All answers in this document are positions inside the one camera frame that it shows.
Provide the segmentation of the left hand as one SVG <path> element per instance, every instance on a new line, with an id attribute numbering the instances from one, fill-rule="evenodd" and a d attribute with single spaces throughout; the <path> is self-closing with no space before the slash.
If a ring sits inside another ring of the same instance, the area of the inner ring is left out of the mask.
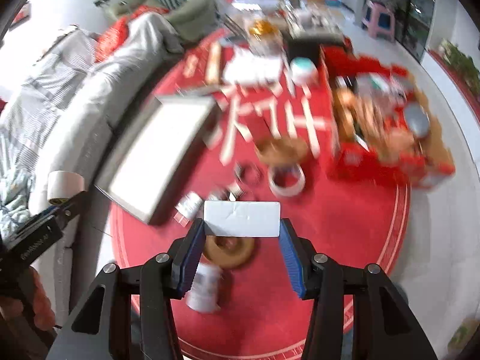
<path id="1" fill-rule="evenodd" d="M 55 326 L 55 313 L 51 308 L 51 302 L 41 283 L 40 275 L 34 267 L 29 268 L 33 283 L 32 310 L 33 322 L 41 331 L 48 331 Z M 20 317 L 24 311 L 24 305 L 19 299 L 1 296 L 1 315 L 5 320 Z"/>

